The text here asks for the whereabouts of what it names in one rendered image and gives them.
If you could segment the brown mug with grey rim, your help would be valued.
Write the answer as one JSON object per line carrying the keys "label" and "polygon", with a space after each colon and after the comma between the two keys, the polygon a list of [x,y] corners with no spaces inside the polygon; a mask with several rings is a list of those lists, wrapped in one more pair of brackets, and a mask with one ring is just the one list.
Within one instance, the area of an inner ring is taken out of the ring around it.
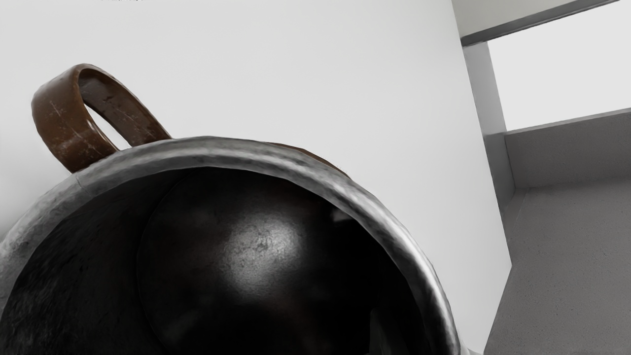
{"label": "brown mug with grey rim", "polygon": [[172,139],[88,64],[32,115],[70,177],[0,243],[0,355],[470,355],[410,232],[326,160]]}

